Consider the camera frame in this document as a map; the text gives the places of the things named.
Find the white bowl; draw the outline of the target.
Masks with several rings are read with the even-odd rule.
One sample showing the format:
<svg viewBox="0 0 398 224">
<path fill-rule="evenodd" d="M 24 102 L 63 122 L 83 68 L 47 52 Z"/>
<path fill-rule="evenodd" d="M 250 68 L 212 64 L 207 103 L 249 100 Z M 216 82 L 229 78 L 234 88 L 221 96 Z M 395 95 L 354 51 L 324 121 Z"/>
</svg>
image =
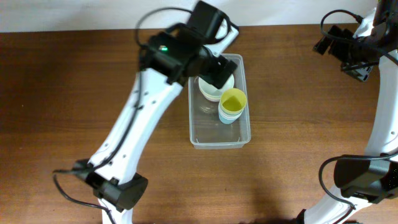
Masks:
<svg viewBox="0 0 398 224">
<path fill-rule="evenodd" d="M 199 89 L 205 93 L 206 95 L 209 95 L 213 98 L 218 97 L 220 98 L 221 95 L 226 91 L 234 87 L 234 75 L 231 74 L 229 78 L 227 79 L 226 83 L 220 88 L 216 88 L 213 85 L 210 85 L 206 81 L 204 81 L 202 78 L 198 79 L 198 86 Z"/>
</svg>

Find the yellow plastic cup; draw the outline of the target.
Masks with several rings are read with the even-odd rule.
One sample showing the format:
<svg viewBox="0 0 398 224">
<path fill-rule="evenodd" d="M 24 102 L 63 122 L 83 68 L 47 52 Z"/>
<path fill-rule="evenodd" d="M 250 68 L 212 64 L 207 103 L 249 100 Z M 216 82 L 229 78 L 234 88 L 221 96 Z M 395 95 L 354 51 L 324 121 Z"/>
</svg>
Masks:
<svg viewBox="0 0 398 224">
<path fill-rule="evenodd" d="M 246 94 L 238 88 L 226 90 L 220 98 L 221 109 L 228 114 L 239 114 L 245 109 L 247 102 Z"/>
</svg>

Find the blue plastic cup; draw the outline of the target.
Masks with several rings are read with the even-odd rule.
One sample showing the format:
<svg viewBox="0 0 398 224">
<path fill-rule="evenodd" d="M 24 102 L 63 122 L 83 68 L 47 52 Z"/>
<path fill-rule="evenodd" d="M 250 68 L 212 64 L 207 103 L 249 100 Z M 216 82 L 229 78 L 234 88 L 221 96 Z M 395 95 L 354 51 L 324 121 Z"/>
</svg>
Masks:
<svg viewBox="0 0 398 224">
<path fill-rule="evenodd" d="M 222 116 L 220 116 L 219 114 L 218 114 L 218 116 L 219 116 L 219 119 L 220 119 L 220 121 L 223 123 L 223 124 L 232 124 L 233 122 L 235 122 L 237 119 L 235 119 L 235 118 L 232 118 L 232 119 L 228 119 L 228 118 L 225 118 L 225 117 L 222 117 Z"/>
</svg>

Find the pink bowl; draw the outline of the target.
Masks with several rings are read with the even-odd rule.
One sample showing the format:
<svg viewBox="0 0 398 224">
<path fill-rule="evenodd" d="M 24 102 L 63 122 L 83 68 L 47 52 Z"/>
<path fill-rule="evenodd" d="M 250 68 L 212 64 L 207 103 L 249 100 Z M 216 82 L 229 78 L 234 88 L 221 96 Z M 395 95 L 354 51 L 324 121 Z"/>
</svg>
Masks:
<svg viewBox="0 0 398 224">
<path fill-rule="evenodd" d="M 205 95 L 205 98 L 212 102 L 219 102 L 221 99 L 220 96 L 213 96 L 213 95 Z"/>
</svg>

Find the green plastic cup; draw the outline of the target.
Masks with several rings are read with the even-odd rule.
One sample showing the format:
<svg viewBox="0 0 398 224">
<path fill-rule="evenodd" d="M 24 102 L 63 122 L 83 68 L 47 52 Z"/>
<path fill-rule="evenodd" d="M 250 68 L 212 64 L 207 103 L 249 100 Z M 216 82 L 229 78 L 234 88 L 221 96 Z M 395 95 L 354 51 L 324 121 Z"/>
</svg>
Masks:
<svg viewBox="0 0 398 224">
<path fill-rule="evenodd" d="M 232 118 L 237 119 L 243 113 L 243 110 L 238 111 L 237 113 L 236 112 L 227 112 L 226 110 L 224 110 L 224 108 L 221 105 L 219 105 L 218 111 L 219 111 L 220 116 L 228 118 L 228 119 L 232 119 Z"/>
</svg>

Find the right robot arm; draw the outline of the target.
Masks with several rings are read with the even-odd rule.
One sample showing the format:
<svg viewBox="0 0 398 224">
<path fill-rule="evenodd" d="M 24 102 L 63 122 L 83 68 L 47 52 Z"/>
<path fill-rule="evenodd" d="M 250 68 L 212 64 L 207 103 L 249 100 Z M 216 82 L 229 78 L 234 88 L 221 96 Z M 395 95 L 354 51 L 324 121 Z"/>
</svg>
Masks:
<svg viewBox="0 0 398 224">
<path fill-rule="evenodd" d="M 347 223 L 356 212 L 397 198 L 397 1 L 379 0 L 365 16 L 345 11 L 359 24 L 355 32 L 324 29 L 314 51 L 329 53 L 341 71 L 365 82 L 379 70 L 379 94 L 372 131 L 364 154 L 332 157 L 318 170 L 325 195 L 302 210 L 294 223 Z"/>
</svg>

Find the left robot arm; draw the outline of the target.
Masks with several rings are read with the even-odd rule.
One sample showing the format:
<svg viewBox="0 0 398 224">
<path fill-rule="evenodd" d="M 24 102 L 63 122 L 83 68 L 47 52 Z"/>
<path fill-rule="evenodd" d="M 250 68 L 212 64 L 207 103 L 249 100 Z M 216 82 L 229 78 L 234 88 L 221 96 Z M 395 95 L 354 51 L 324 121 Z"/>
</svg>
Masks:
<svg viewBox="0 0 398 224">
<path fill-rule="evenodd" d="M 139 44 L 139 69 L 129 98 L 102 146 L 77 161 L 75 175 L 97 197 L 103 223 L 131 223 L 148 181 L 137 173 L 143 149 L 165 110 L 191 77 L 222 88 L 237 65 L 223 51 L 239 29 L 221 10 L 198 1 L 187 22 Z"/>
</svg>

